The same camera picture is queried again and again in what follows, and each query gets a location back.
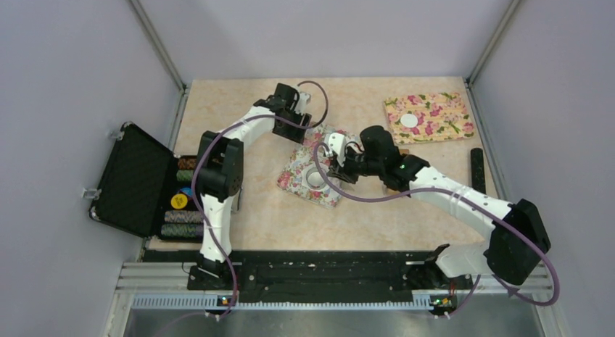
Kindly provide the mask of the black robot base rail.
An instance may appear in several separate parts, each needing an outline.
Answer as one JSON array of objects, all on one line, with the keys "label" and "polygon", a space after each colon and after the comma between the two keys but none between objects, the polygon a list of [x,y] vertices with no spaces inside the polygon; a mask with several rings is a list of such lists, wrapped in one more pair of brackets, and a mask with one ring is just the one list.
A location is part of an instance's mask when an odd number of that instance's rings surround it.
[{"label": "black robot base rail", "polygon": [[233,251],[227,264],[191,267],[190,291],[238,291],[241,303],[408,303],[420,290],[472,286],[447,278],[427,251]]}]

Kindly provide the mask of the black poker chip case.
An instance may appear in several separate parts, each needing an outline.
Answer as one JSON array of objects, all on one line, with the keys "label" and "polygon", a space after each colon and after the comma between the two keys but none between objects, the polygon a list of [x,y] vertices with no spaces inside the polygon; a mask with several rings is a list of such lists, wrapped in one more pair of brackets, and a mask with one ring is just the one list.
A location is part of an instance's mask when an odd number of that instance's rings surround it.
[{"label": "black poker chip case", "polygon": [[170,205],[181,188],[191,188],[196,163],[194,155],[172,152],[136,124],[122,124],[89,217],[142,238],[201,242],[204,225],[194,200],[184,209]]}]

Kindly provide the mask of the yellow poker chip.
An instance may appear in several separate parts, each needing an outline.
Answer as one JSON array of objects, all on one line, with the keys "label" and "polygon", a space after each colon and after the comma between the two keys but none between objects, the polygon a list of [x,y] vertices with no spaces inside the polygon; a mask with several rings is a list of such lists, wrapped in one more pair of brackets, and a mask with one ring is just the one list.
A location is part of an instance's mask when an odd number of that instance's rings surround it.
[{"label": "yellow poker chip", "polygon": [[170,199],[170,205],[173,209],[184,209],[189,203],[189,198],[183,193],[175,194]]}]

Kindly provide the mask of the flat round white wrapper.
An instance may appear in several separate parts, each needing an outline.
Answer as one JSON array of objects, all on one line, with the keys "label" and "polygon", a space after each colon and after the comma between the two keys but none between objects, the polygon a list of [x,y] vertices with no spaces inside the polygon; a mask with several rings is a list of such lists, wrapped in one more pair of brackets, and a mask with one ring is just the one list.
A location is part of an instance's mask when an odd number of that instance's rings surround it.
[{"label": "flat round white wrapper", "polygon": [[406,128],[414,128],[419,124],[419,118],[412,113],[407,113],[400,117],[400,124]]}]

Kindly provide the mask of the blue poker chip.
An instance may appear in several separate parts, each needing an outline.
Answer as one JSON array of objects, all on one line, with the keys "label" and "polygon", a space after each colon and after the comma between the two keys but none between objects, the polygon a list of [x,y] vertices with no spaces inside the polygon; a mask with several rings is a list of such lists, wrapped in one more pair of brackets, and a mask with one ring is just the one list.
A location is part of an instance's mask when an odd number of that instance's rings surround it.
[{"label": "blue poker chip", "polygon": [[192,198],[193,191],[189,187],[183,187],[179,190],[182,194],[186,195],[188,198]]}]

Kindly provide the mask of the yellow floral tray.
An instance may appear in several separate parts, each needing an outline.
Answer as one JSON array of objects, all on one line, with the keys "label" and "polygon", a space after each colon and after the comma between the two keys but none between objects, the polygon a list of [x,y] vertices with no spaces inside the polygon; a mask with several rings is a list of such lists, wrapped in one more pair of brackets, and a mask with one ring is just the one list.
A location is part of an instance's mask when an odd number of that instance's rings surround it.
[{"label": "yellow floral tray", "polygon": [[[396,144],[432,143],[473,138],[476,127],[459,93],[416,93],[383,100],[389,132]],[[414,128],[400,124],[412,113],[419,118]]]}]

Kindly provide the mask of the white dough piece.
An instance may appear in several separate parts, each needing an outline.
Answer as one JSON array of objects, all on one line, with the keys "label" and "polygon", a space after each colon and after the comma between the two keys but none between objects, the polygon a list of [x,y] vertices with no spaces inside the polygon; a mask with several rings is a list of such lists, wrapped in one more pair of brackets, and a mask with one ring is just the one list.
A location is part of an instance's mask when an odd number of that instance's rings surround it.
[{"label": "white dough piece", "polygon": [[326,181],[321,177],[315,164],[308,165],[302,171],[302,186],[311,191],[323,191],[329,187]]}]

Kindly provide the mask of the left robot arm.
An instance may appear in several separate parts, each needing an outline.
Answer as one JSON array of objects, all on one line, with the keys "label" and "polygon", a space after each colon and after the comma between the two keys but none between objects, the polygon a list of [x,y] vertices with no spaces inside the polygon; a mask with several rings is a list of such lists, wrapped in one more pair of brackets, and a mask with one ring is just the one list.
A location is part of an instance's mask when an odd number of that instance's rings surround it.
[{"label": "left robot arm", "polygon": [[310,99],[298,87],[279,83],[232,125],[202,134],[192,181],[195,204],[205,216],[197,264],[214,288],[225,288],[233,277],[226,259],[232,251],[231,210],[243,185],[246,149],[265,133],[302,143],[312,119],[305,111]]}]

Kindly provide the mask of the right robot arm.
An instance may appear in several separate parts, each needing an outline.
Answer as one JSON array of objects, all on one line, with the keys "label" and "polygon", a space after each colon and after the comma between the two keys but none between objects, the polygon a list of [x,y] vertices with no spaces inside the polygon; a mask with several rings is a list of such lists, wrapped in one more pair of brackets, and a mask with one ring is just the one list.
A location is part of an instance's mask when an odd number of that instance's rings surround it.
[{"label": "right robot arm", "polygon": [[495,275],[522,285],[539,265],[550,239],[537,206],[520,199],[513,203],[463,185],[431,164],[395,146],[392,134],[380,125],[360,133],[361,149],[350,147],[341,133],[325,137],[330,158],[327,175],[346,183],[376,176],[390,190],[435,206],[480,234],[479,243],[444,245],[425,268],[427,282],[444,288],[461,275]]}]

